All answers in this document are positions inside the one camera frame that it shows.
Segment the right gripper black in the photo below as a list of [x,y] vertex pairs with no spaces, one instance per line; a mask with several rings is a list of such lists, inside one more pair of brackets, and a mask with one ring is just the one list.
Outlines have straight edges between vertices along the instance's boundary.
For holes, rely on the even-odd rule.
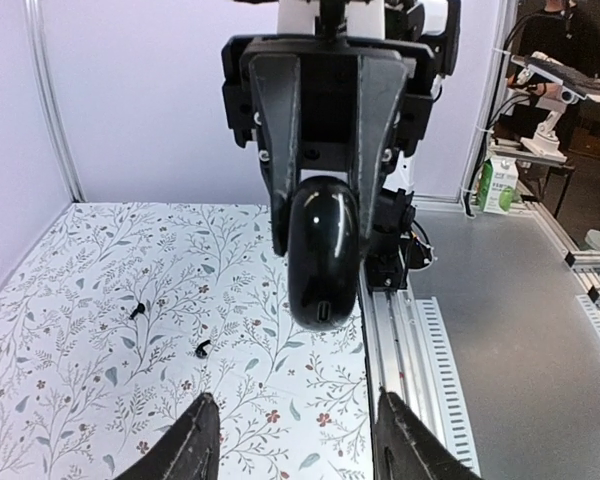
[[[381,56],[361,56],[364,53]],[[302,35],[237,35],[222,48],[221,59],[227,125],[237,146],[244,148],[255,139],[255,110],[259,114],[259,132],[268,154],[274,252],[283,256],[288,247],[299,175],[301,113],[304,168],[333,170],[352,144],[355,130],[348,179],[357,200],[359,249],[364,258],[371,242],[383,158],[399,107],[389,146],[411,157],[425,136],[436,76],[431,47],[397,40],[349,38],[327,43]]]

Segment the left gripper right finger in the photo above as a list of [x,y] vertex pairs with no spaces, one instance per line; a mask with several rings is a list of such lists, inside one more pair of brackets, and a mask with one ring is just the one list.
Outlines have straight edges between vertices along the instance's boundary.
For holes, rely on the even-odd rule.
[[372,434],[375,479],[480,478],[443,446],[396,393],[383,387],[379,390]]

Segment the black earbud charging case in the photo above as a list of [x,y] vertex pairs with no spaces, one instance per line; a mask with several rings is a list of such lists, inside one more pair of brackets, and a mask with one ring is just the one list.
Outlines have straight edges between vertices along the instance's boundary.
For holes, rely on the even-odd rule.
[[302,181],[290,211],[288,302],[310,331],[330,331],[349,319],[357,296],[359,221],[349,186],[331,176]]

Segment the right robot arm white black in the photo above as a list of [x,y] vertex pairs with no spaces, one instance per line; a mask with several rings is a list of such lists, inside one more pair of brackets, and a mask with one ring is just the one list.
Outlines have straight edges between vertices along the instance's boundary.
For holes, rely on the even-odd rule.
[[292,290],[405,286],[413,191],[387,178],[424,139],[456,66],[457,1],[280,1],[221,51],[227,124],[254,144]]

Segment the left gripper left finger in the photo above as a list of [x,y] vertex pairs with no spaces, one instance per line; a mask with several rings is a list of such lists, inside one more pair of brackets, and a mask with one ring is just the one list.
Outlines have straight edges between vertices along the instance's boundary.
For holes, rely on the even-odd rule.
[[119,480],[215,480],[220,465],[219,408],[201,393],[158,442]]

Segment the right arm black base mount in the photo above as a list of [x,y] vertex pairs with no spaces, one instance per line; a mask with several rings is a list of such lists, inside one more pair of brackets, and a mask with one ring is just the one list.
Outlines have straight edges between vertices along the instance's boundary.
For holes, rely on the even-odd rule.
[[433,247],[415,220],[413,194],[404,189],[382,189],[376,202],[371,244],[364,262],[370,292],[405,289],[410,270],[434,261]]

